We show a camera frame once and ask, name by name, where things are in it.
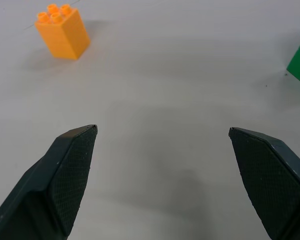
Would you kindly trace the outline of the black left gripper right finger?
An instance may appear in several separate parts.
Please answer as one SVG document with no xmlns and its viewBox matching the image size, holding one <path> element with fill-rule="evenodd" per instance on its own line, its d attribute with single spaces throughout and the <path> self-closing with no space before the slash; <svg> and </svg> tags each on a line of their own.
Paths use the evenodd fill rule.
<svg viewBox="0 0 300 240">
<path fill-rule="evenodd" d="M 231 127 L 248 197 L 271 240 L 300 240 L 300 158 L 280 139 Z"/>
</svg>

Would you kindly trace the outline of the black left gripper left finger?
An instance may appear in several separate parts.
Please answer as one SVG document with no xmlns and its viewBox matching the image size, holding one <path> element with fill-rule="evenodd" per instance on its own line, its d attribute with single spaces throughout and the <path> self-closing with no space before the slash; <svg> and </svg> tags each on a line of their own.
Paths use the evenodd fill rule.
<svg viewBox="0 0 300 240">
<path fill-rule="evenodd" d="M 98 128 L 58 136 L 0 206 L 0 240 L 68 240 L 81 206 Z"/>
</svg>

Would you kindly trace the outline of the yellow toy building block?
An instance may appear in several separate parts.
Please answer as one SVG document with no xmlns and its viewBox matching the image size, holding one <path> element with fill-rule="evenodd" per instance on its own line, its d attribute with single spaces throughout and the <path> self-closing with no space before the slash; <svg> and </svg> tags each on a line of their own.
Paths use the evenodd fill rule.
<svg viewBox="0 0 300 240">
<path fill-rule="evenodd" d="M 34 25 L 55 58 L 77 60 L 90 45 L 79 10 L 69 4 L 49 4 Z"/>
</svg>

